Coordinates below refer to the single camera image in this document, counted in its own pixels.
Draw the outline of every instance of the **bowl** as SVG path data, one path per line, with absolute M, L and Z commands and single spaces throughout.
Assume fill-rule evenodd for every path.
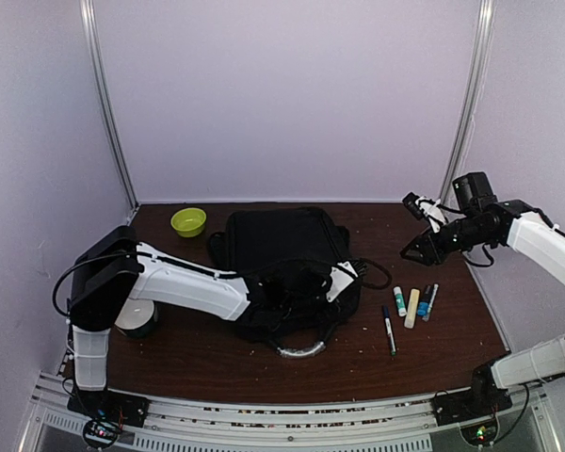
M 181 237 L 195 237 L 205 229 L 207 214 L 197 207 L 176 212 L 171 217 L 171 227 Z

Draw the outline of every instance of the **wooden tabletop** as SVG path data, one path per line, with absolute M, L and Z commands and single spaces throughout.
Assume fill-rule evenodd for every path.
M 211 265 L 205 241 L 223 231 L 237 210 L 298 204 L 206 204 L 205 233 L 180 238 L 171 216 L 184 205 L 143 205 L 133 226 L 138 238 L 157 249 Z M 160 325 L 145 339 L 112 333 L 109 385 L 153 396 L 246 403 L 316 403 L 408 396 L 468 386 L 472 370 L 505 353 L 502 340 L 462 258 L 425 267 L 402 260 L 399 251 L 424 228 L 401 204 L 317 204 L 336 224 L 349 228 L 355 257 L 389 268 L 394 285 L 408 298 L 413 287 L 438 283 L 429 322 L 418 319 L 406 330 L 397 316 L 392 288 L 363 289 L 360 308 L 337 329 L 326 351 L 305 360 L 286 360 L 262 344 L 237 338 L 231 324 L 188 309 L 160 305 Z M 369 272 L 375 281 L 380 275 Z M 392 311 L 397 355 L 390 356 L 381 304 Z M 286 343 L 307 347 L 313 331 L 296 333 Z

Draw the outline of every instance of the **pen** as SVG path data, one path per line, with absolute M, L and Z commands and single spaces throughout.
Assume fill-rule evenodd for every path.
M 392 321 L 389 318 L 389 310 L 383 305 L 383 317 L 385 317 L 385 330 L 387 330 L 387 339 L 389 339 L 389 349 L 392 356 L 396 355 L 396 341 L 394 341 L 394 332 L 392 331 Z
M 433 309 L 433 300 L 437 295 L 437 289 L 440 287 L 439 284 L 433 284 L 433 291 L 431 292 L 431 301 L 429 302 L 429 307 L 427 308 L 427 313 L 423 317 L 423 320 L 429 322 L 429 316 L 431 315 L 431 309 Z

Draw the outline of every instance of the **table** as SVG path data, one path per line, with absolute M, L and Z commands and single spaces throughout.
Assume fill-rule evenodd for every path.
M 205 233 L 183 239 L 170 227 L 183 204 L 142 205 L 132 223 L 138 238 L 174 256 L 211 265 L 205 242 L 223 231 L 237 210 L 293 207 L 288 203 L 198 205 L 207 213 Z M 349 228 L 350 250 L 376 260 L 392 272 L 394 285 L 408 298 L 412 287 L 438 283 L 440 289 L 428 323 L 413 330 L 396 314 L 392 288 L 364 289 L 358 312 L 337 329 L 327 350 L 306 360 L 285 360 L 262 344 L 236 336 L 217 317 L 160 305 L 159 328 L 134 340 L 113 332 L 108 358 L 114 389 L 196 400 L 238 403 L 320 403 L 408 396 L 468 386 L 473 369 L 506 353 L 490 312 L 459 254 L 443 266 L 404 261 L 399 251 L 424 228 L 401 204 L 327 203 L 338 225 Z M 370 278 L 380 277 L 376 270 Z M 390 356 L 381 304 L 389 305 L 397 355 Z M 306 347 L 313 331 L 286 341 Z

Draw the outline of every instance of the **white panel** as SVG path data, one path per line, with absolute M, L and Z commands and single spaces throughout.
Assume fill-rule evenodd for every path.
M 0 0 L 0 451 L 62 357 L 55 279 L 126 213 L 79 5 Z
M 565 232 L 565 0 L 499 2 L 485 91 L 466 157 L 501 199 L 542 208 Z M 510 250 L 477 270 L 514 350 L 565 332 L 565 288 Z M 547 389 L 565 432 L 565 381 Z
M 106 78 L 144 202 L 437 193 L 476 0 L 100 0 Z

